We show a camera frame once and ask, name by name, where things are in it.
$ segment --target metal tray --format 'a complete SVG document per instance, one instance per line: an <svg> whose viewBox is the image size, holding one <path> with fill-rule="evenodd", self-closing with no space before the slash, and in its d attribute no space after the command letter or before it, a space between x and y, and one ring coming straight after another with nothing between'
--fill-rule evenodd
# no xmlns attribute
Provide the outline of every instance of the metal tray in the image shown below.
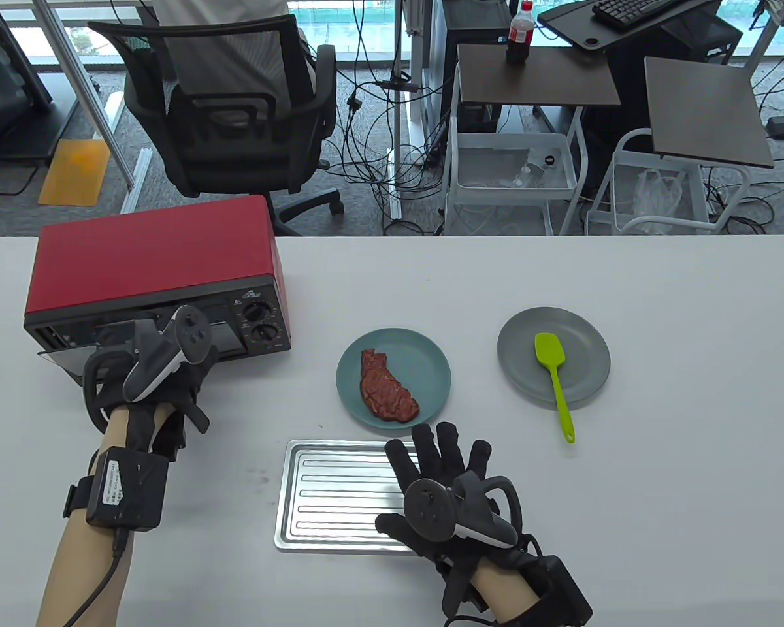
<svg viewBox="0 0 784 627"><path fill-rule="evenodd" d="M415 449L407 445L416 460ZM381 513L403 513L384 442L297 440L287 445L276 519L284 551L409 551L374 530Z"/></svg>

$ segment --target dark table top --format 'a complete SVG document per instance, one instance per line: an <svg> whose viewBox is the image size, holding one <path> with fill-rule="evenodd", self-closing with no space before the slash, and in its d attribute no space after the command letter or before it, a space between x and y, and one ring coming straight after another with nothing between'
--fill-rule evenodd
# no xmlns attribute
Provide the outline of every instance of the dark table top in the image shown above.
<svg viewBox="0 0 784 627"><path fill-rule="evenodd" d="M682 0L666 11L636 24L632 29L616 30L595 18L593 4L598 0L580 0L549 9L538 17L540 23L566 39L571 45L588 51L600 52L622 44L637 35L655 29L683 13L700 8L714 0Z"/></svg>
<svg viewBox="0 0 784 627"><path fill-rule="evenodd" d="M646 57L654 152L772 168L743 68Z"/></svg>
<svg viewBox="0 0 784 627"><path fill-rule="evenodd" d="M505 46L459 44L461 101L494 105L620 105L603 54L532 48L525 65L509 65Z"/></svg>

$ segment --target glove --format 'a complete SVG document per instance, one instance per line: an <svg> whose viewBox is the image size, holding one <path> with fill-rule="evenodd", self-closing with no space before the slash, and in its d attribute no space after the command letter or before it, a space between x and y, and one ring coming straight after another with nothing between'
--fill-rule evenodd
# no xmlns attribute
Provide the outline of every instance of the glove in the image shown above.
<svg viewBox="0 0 784 627"><path fill-rule="evenodd" d="M122 394L122 386L133 367L133 360L124 357L112 359L108 362L108 372L103 379L101 391L93 405L88 406L93 424L104 431L106 421L99 410L104 410L109 416L118 407L127 406L131 416L126 447L147 451L151 436L154 435L154 410L161 403L169 403L174 406L175 412L160 427L151 445L151 451L174 462L177 450L186 447L186 416L200 433L206 433L209 429L209 418L196 404L197 395L201 391L203 380L217 363L219 354L218 349L212 346L209 355L200 364L181 364L177 372L170 374L139 403L126 403Z"/></svg>
<svg viewBox="0 0 784 627"><path fill-rule="evenodd" d="M455 426L449 422L440 422L436 426L436 433L438 449L433 442L430 427L422 424L412 428L412 441L416 446L420 472L401 440L390 440L386 443L386 457L395 471L401 492L405 493L413 481L422 477L451 486L453 480L466 471ZM475 472L484 481L490 458L491 445L484 440L475 441L470 448L467 470ZM490 503L494 513L499 514L496 502ZM374 526L380 534L400 541L417 555L436 564L436 570L442 574L446 583L442 610L448 618L457 614L459 605L464 601L472 602L481 612L487 609L484 599L470 585L470 578L482 558L491 559L494 564L506 570L518 570L521 565L536 559L525 552L527 544L533 540L531 536L521 535L514 549L495 549L470 538L454 537L441 543L432 543L419 535L401 514L380 514L375 519Z"/></svg>

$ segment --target orange mat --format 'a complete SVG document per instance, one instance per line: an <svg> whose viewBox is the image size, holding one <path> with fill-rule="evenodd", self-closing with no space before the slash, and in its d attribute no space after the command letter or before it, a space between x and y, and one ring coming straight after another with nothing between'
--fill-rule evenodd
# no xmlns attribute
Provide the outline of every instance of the orange mat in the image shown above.
<svg viewBox="0 0 784 627"><path fill-rule="evenodd" d="M108 169L103 140L61 140L37 201L41 205L95 206Z"/></svg>

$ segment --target plastic bottle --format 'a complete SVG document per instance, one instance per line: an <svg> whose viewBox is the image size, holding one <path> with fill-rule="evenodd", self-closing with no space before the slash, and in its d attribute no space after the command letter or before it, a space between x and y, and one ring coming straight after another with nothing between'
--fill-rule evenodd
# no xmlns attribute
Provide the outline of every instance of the plastic bottle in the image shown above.
<svg viewBox="0 0 784 627"><path fill-rule="evenodd" d="M508 31L508 48L505 51L506 62L522 65L529 58L529 48L534 34L534 18L532 16L532 0L523 0L520 10L511 21Z"/></svg>

